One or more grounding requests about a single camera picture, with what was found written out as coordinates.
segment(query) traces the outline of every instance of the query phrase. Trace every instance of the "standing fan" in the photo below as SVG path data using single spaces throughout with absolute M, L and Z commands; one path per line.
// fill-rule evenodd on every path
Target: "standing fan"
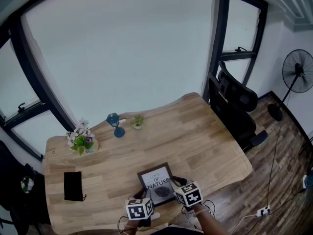
M 290 91 L 297 93 L 307 92 L 313 86 L 313 57 L 302 49 L 290 52 L 283 64 L 283 79 L 289 88 L 283 102 Z M 277 121 L 283 119 L 280 106 L 270 104 L 268 112 Z

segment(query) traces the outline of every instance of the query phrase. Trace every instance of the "fan base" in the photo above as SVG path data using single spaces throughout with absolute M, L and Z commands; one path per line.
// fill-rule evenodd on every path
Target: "fan base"
M 273 119 L 276 121 L 281 121 L 283 119 L 283 113 L 275 104 L 270 104 L 268 106 L 268 113 L 271 115 Z

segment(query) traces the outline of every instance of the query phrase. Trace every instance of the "black window frame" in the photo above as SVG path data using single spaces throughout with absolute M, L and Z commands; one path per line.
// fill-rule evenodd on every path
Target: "black window frame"
M 252 73 L 255 60 L 260 50 L 260 45 L 264 33 L 264 28 L 266 24 L 266 17 L 268 12 L 268 4 L 263 0 L 241 0 L 248 4 L 251 4 L 260 9 L 259 22 L 257 25 L 257 32 L 255 36 L 255 41 L 252 51 L 232 51 L 232 52 L 223 52 L 227 20 L 228 20 L 228 11 L 229 11 L 229 0 L 219 0 L 219 10 L 217 15 L 217 24 L 215 38 L 213 42 L 213 50 L 211 58 L 209 59 L 209 73 L 212 73 L 214 76 L 217 75 L 219 61 L 230 61 L 230 60 L 240 60 L 240 59 L 250 59 L 249 66 L 247 68 L 243 85 L 247 85 L 250 75 Z M 208 86 L 208 77 L 206 78 L 205 87 L 203 91 L 203 99 L 206 102 L 209 102 L 209 86 Z
M 38 152 L 36 152 L 26 142 L 24 142 L 12 131 L 12 128 L 48 110 L 52 112 L 52 114 L 67 131 L 73 131 L 75 128 L 74 123 L 68 117 L 53 91 L 49 87 L 47 81 L 45 80 L 45 77 L 42 74 L 28 44 L 22 26 L 23 14 L 42 1 L 44 0 L 28 1 L 21 8 L 13 12 L 9 18 L 0 26 L 0 49 L 8 40 L 11 40 L 15 55 L 22 68 L 22 71 L 24 72 L 29 84 L 40 100 L 40 102 L 25 108 L 23 111 L 20 111 L 7 121 L 5 120 L 5 117 L 0 116 L 0 127 L 21 148 L 23 148 L 27 153 L 40 162 L 43 160 L 44 156 L 42 154 L 38 154 Z

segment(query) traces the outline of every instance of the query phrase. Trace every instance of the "black pouch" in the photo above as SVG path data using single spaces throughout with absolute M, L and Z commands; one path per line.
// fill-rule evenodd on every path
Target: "black pouch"
M 84 201 L 82 190 L 82 172 L 64 172 L 64 199 Z

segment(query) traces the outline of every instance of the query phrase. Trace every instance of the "power strip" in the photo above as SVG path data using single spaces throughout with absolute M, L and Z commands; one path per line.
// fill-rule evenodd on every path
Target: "power strip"
M 259 210 L 256 212 L 256 216 L 257 216 L 257 217 L 261 217 L 261 216 L 264 216 L 264 215 L 269 215 L 269 211 L 270 211 L 269 205 L 268 205 L 268 206 L 265 206 L 265 207 L 259 209 Z

